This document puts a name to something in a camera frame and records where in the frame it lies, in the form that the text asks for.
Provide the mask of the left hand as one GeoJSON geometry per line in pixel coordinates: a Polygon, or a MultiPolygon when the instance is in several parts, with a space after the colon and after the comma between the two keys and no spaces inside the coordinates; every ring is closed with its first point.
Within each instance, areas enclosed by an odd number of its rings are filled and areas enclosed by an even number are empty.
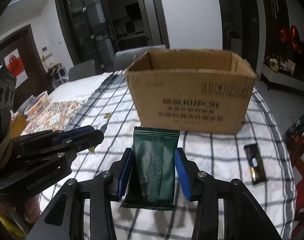
{"type": "Polygon", "coordinates": [[[24,204],[25,212],[24,218],[25,220],[32,224],[35,223],[40,217],[40,205],[39,205],[39,195],[34,196],[33,198],[26,201],[24,204]]]}

